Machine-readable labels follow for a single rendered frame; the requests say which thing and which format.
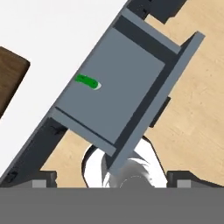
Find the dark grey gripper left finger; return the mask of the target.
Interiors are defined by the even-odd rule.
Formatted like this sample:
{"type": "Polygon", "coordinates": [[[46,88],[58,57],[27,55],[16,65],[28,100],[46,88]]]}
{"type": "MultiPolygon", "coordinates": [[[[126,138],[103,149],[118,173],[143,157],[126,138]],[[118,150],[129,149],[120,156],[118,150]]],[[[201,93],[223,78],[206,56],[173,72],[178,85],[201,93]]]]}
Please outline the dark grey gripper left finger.
{"type": "Polygon", "coordinates": [[[57,172],[56,171],[39,171],[22,183],[18,184],[17,187],[21,188],[56,188],[57,183],[57,172]]]}

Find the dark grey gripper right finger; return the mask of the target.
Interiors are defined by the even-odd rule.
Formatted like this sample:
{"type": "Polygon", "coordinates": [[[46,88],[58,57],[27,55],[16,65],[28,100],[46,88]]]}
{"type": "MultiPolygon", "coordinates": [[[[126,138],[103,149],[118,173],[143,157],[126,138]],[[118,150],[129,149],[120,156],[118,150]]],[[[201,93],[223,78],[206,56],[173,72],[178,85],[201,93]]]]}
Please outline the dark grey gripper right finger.
{"type": "Polygon", "coordinates": [[[190,171],[168,171],[167,186],[170,188],[202,188],[202,187],[217,187],[223,188],[223,185],[218,185],[198,178],[190,171]]]}

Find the brown wooden cutting board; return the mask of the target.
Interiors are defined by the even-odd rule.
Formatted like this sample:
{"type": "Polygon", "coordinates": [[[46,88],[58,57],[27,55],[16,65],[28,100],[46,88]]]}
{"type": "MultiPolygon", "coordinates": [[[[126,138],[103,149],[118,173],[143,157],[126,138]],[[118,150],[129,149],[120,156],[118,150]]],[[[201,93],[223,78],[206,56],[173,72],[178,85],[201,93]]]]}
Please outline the brown wooden cutting board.
{"type": "Polygon", "coordinates": [[[0,46],[0,118],[30,67],[30,62],[0,46]]]}

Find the grey open drawer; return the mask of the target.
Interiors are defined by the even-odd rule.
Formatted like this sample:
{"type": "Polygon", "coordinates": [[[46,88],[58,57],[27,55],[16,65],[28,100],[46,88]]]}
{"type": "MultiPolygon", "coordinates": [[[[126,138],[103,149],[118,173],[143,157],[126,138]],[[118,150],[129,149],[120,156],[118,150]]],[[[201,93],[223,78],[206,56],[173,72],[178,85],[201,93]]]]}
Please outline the grey open drawer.
{"type": "Polygon", "coordinates": [[[108,154],[116,172],[134,150],[203,41],[197,31],[177,45],[124,9],[79,72],[101,83],[93,90],[74,80],[51,117],[108,154]]]}

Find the dark grey cupboard front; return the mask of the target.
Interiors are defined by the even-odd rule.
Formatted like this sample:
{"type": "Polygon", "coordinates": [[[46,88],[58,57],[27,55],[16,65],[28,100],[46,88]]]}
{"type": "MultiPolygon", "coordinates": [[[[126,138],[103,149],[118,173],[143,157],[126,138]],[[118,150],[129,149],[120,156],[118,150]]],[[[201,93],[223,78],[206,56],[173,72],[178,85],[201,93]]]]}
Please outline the dark grey cupboard front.
{"type": "Polygon", "coordinates": [[[66,132],[67,128],[52,118],[46,118],[41,122],[9,169],[0,187],[12,187],[37,177],[66,132]]]}
{"type": "Polygon", "coordinates": [[[153,16],[162,24],[174,18],[187,0],[131,0],[127,8],[145,20],[153,16]]]}

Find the white and black round object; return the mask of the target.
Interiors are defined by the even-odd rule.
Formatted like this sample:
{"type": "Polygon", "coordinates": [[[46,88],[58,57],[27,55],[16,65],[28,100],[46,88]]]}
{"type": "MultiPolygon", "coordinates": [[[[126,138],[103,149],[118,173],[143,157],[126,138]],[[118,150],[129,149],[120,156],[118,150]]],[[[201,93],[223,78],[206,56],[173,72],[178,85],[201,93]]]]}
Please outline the white and black round object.
{"type": "Polygon", "coordinates": [[[89,188],[166,188],[167,178],[151,141],[143,136],[116,175],[110,174],[106,154],[89,146],[81,162],[81,175],[89,188]]]}

